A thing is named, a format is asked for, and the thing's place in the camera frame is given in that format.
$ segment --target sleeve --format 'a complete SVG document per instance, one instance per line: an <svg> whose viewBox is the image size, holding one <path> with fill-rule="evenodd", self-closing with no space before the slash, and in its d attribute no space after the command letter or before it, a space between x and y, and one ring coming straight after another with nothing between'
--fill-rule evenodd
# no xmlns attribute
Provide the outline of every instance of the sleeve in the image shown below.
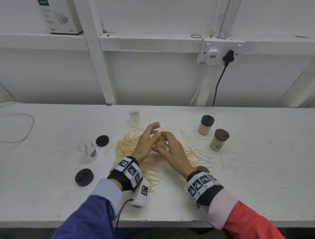
<svg viewBox="0 0 315 239"><path fill-rule="evenodd" d="M122 204L122 192L102 178L87 200L55 231L51 239L114 239L112 220Z"/></svg>
<svg viewBox="0 0 315 239"><path fill-rule="evenodd" d="M233 239L284 239L279 230L266 218L232 196L220 190L209 206L208 221Z"/></svg>

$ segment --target pink cuff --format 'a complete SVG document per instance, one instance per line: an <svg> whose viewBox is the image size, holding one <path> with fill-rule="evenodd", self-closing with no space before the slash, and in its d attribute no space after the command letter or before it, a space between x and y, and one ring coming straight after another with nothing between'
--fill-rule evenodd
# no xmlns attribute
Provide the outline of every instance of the pink cuff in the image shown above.
<svg viewBox="0 0 315 239"><path fill-rule="evenodd" d="M222 189L210 204L207 217L208 222L215 229L221 230L237 202L238 199L229 193L228 190Z"/></svg>

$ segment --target light blue cuff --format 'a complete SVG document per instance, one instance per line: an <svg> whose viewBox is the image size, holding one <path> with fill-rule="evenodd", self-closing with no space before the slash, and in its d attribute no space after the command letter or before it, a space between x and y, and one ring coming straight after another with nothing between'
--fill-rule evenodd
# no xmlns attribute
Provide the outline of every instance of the light blue cuff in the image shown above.
<svg viewBox="0 0 315 239"><path fill-rule="evenodd" d="M113 181L107 178L101 178L89 196L91 195L100 196L110 201L115 217L118 216L119 210L123 204L123 192L120 191Z"/></svg>

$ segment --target purple sleeve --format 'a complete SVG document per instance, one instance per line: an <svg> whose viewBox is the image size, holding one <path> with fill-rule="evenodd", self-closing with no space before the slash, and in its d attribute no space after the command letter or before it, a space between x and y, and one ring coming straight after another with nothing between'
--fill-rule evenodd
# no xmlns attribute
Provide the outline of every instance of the purple sleeve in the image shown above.
<svg viewBox="0 0 315 239"><path fill-rule="evenodd" d="M114 239L114 218L111 203L103 197L91 195L57 228L51 239Z"/></svg>

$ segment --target left hand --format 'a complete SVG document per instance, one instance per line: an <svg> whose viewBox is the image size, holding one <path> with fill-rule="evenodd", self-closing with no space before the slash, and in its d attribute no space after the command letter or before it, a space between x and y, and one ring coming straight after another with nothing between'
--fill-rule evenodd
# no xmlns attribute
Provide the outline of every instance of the left hand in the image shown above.
<svg viewBox="0 0 315 239"><path fill-rule="evenodd" d="M149 155L153 144L161 136L161 133L155 130L158 128L160 128L160 122L152 123L146 128L143 134L139 137L137 146L131 155L138 161L139 164L141 164L145 160L145 158Z"/></svg>

